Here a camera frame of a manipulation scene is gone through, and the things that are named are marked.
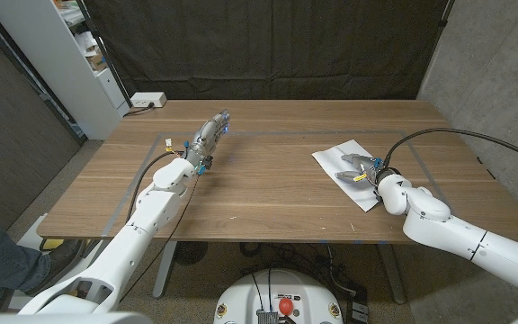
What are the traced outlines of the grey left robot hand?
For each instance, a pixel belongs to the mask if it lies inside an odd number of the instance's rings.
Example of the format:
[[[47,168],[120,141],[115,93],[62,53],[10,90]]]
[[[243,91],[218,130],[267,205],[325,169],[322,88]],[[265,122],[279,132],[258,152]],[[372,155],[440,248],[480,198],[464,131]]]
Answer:
[[[210,168],[212,153],[221,137],[228,132],[230,114],[228,110],[213,116],[195,132],[191,144],[186,149],[185,159],[194,167]]]

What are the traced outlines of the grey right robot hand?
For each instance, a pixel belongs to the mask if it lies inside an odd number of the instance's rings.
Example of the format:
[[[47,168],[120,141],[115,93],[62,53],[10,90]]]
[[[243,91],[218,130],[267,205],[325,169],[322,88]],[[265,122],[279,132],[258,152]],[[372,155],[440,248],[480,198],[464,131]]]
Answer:
[[[343,161],[354,165],[352,171],[335,173],[335,177],[349,182],[360,182],[367,180],[371,185],[378,186],[380,181],[391,175],[399,175],[394,167],[384,166],[383,160],[377,157],[366,157],[358,154],[342,155]]]

